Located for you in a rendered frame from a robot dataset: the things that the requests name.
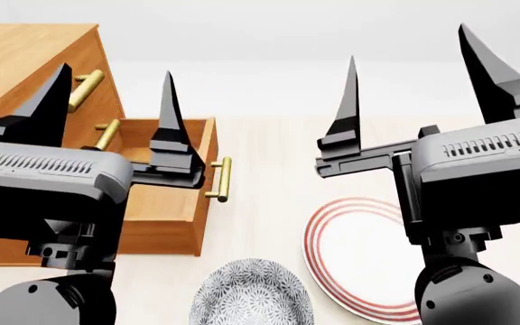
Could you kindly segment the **white plate with red rings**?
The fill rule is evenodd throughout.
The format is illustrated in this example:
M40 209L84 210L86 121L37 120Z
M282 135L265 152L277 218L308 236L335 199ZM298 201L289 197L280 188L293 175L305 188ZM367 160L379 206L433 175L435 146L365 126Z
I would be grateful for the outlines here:
M314 281L346 311L384 325L421 324L413 292L423 256L394 203L328 202L307 218L302 253Z

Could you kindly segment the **wooden cabinet drawer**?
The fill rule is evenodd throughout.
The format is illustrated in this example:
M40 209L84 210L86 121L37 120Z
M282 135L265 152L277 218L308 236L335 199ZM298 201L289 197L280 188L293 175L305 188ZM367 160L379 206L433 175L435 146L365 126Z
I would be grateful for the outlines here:
M108 150L147 163L156 126L154 119L124 119ZM204 185L198 190L133 186L118 253L200 256L210 203L205 193L213 188L215 172L214 167L206 167Z

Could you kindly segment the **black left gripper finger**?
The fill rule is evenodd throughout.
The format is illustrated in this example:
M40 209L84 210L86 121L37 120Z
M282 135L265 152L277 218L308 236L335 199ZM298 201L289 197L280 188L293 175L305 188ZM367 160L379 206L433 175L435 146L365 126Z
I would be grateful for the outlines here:
M149 148L150 164L158 172L195 175L203 172L205 164L193 148L183 123L181 109L172 74L167 71L162 86L160 115Z
M11 115L0 117L0 143L60 147L71 94L72 69L61 64Z

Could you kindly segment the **grey floral patterned bowl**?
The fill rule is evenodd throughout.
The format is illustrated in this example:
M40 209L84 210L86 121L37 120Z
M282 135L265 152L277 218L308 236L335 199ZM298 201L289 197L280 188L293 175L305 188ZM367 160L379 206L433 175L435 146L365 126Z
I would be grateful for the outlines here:
M247 258L211 273L196 291L189 325L315 325L300 279L277 262Z

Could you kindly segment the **wooden cabinet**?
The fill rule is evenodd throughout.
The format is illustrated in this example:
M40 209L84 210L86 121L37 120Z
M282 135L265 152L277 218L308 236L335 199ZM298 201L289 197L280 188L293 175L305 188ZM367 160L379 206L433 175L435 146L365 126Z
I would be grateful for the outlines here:
M0 24L0 117L11 115L53 75L61 64L74 78L101 70L104 79L80 105L68 113L63 133L65 148L94 145L101 134L97 124L123 115L121 102L94 24ZM26 253L22 240L0 238L0 265L42 266L39 256Z

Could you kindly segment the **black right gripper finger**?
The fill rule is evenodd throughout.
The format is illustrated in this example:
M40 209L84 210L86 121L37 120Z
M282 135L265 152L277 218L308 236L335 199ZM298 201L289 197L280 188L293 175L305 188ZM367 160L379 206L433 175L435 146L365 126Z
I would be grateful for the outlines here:
M336 117L317 145L322 158L339 158L360 152L358 74L353 56L349 60L347 80Z
M520 72L500 59L466 24L459 27L458 36L485 123L520 118Z

